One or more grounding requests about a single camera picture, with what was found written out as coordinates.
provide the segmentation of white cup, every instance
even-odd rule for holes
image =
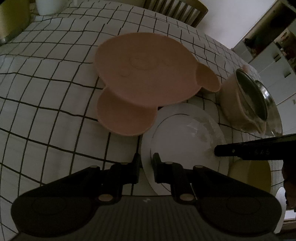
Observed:
[[[39,15],[53,15],[64,10],[68,0],[36,0]]]

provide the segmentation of yellow bowl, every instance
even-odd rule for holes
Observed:
[[[0,45],[19,35],[30,22],[29,0],[5,0],[0,4]]]
[[[231,165],[228,176],[270,192],[271,170],[268,161],[244,161],[240,159]]]

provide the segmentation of black handle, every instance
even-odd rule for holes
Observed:
[[[274,60],[276,60],[277,57],[279,57],[279,54],[277,54],[276,56],[274,56]]]
[[[280,59],[281,59],[281,56],[275,62],[279,61]]]
[[[176,202],[180,204],[193,204],[196,202],[190,185],[192,170],[184,169],[179,163],[162,162],[158,153],[153,154],[151,164],[155,182],[170,184],[172,197]]]
[[[249,142],[231,143],[215,147],[216,156],[237,156],[243,160],[294,159],[296,134],[271,137]]]
[[[291,74],[291,72],[289,72],[287,75],[285,75],[284,77],[287,78],[289,75]]]

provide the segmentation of wooden chair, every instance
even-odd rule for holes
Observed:
[[[196,27],[208,9],[198,0],[145,0],[144,8]]]

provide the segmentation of tablecloth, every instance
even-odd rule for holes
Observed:
[[[110,133],[97,122],[95,111],[104,88],[93,65],[97,46],[129,32],[154,32],[181,42],[221,82],[246,64],[183,22],[117,2],[70,3],[60,14],[34,17],[25,31],[0,47],[0,240],[17,233],[10,208],[22,193],[90,165],[108,169],[131,162],[139,152],[140,136]],[[187,102],[214,118],[227,143],[265,137],[232,128],[216,94],[198,93]],[[275,195],[283,182],[282,162],[270,161],[270,166]],[[155,195],[142,169],[139,183],[125,185],[123,194]]]

